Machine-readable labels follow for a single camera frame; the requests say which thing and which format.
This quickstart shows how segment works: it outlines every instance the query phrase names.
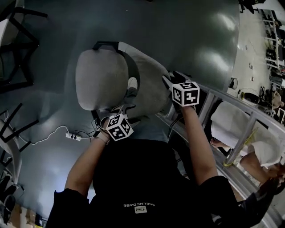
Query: shoe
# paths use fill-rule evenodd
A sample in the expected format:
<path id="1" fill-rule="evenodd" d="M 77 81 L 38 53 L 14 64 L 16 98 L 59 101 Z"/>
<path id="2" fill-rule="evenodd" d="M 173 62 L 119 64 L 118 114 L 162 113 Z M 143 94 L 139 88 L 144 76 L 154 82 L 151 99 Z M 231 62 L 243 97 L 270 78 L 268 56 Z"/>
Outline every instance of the shoe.
<path id="1" fill-rule="evenodd" d="M 130 88 L 135 88 L 136 90 L 138 89 L 138 81 L 135 77 L 131 77 L 129 78 L 129 81 L 128 81 L 128 90 Z"/>

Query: sleeve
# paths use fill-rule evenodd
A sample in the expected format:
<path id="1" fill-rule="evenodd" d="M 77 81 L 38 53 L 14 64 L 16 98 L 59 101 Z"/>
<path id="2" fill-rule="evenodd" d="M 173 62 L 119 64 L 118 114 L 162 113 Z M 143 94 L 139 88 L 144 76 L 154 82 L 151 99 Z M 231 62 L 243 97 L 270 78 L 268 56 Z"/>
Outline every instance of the sleeve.
<path id="1" fill-rule="evenodd" d="M 227 178 L 215 176 L 206 180 L 199 186 L 199 193 L 209 213 L 236 220 L 239 207 Z"/>
<path id="2" fill-rule="evenodd" d="M 85 226 L 88 221 L 88 209 L 89 200 L 78 191 L 55 191 L 53 208 L 46 227 L 88 227 Z"/>

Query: power strip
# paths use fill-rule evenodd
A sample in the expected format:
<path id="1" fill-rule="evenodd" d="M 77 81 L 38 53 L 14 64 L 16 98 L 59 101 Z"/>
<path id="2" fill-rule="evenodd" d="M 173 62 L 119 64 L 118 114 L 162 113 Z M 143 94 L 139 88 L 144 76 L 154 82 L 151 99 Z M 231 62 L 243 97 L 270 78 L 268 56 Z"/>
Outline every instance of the power strip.
<path id="1" fill-rule="evenodd" d="M 67 133 L 65 134 L 65 136 L 67 138 L 70 138 L 70 139 L 73 139 L 73 140 L 76 140 L 76 141 L 81 141 L 82 137 L 80 135 L 76 135 L 76 134 L 73 134 L 73 133 Z"/>

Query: gray floor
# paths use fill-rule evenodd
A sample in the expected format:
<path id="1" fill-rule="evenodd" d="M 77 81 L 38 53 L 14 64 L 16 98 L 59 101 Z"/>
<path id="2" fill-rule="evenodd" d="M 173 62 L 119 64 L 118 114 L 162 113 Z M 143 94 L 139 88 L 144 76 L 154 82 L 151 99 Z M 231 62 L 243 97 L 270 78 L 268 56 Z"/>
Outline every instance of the gray floor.
<path id="1" fill-rule="evenodd" d="M 60 125 L 71 131 L 91 127 L 92 116 L 80 108 L 75 93 L 79 54 L 98 40 L 123 41 L 158 60 L 169 70 L 224 89 L 236 58 L 237 0 L 26 0 L 26 8 L 48 19 L 26 16 L 24 25 L 40 40 L 30 66 L 34 86 L 0 95 L 0 110 L 24 105 L 12 125 L 39 118 L 23 137 L 32 142 Z M 60 129 L 49 140 L 22 154 L 23 206 L 48 217 L 54 190 L 62 191 L 67 174 L 89 141 L 73 141 Z"/>

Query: black t-shirt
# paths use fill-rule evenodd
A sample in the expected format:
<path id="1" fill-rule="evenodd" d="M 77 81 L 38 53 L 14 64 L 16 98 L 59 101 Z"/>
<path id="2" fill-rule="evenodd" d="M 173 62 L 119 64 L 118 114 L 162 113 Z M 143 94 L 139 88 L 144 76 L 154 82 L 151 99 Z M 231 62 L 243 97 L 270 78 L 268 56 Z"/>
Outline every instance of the black t-shirt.
<path id="1" fill-rule="evenodd" d="M 202 185 L 183 177 L 165 142 L 125 139 L 106 146 L 93 178 L 89 203 L 79 192 L 54 193 L 47 227 L 214 226 L 212 214 L 236 220 L 230 184 L 217 176 Z"/>

